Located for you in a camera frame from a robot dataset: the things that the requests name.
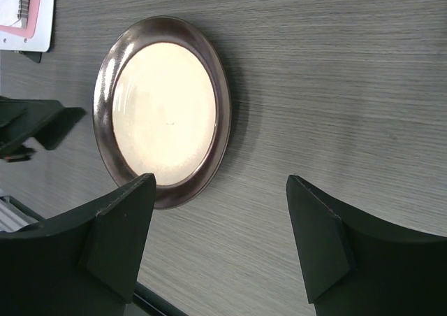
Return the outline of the brown rimmed cream plate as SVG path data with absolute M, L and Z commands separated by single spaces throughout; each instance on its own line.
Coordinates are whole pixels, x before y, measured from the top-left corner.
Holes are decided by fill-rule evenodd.
M 209 185 L 228 145 L 231 93 L 221 58 L 190 22 L 136 22 L 99 67 L 92 118 L 98 151 L 118 185 L 151 173 L 156 209 L 184 205 Z

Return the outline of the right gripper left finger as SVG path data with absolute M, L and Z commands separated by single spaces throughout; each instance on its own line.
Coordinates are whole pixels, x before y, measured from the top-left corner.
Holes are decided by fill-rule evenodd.
M 123 315 L 154 210 L 144 174 L 109 194 L 1 233 L 2 315 Z

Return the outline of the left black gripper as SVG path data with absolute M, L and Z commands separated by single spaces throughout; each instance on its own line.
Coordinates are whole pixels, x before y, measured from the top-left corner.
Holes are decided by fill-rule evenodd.
M 85 115 L 83 108 L 65 107 L 57 100 L 1 97 L 1 159 L 29 161 L 36 153 L 25 145 L 29 138 L 55 150 Z

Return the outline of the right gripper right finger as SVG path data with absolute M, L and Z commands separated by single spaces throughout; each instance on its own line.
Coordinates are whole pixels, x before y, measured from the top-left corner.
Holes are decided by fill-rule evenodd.
M 317 315 L 445 315 L 446 239 L 387 222 L 298 175 L 286 183 L 307 299 Z

